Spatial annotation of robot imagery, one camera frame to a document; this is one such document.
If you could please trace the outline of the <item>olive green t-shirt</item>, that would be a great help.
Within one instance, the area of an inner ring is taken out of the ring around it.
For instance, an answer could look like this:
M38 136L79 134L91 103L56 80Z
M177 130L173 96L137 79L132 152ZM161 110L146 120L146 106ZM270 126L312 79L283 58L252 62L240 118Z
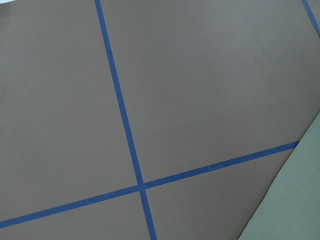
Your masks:
M241 240L320 238L320 118L284 163L242 231Z

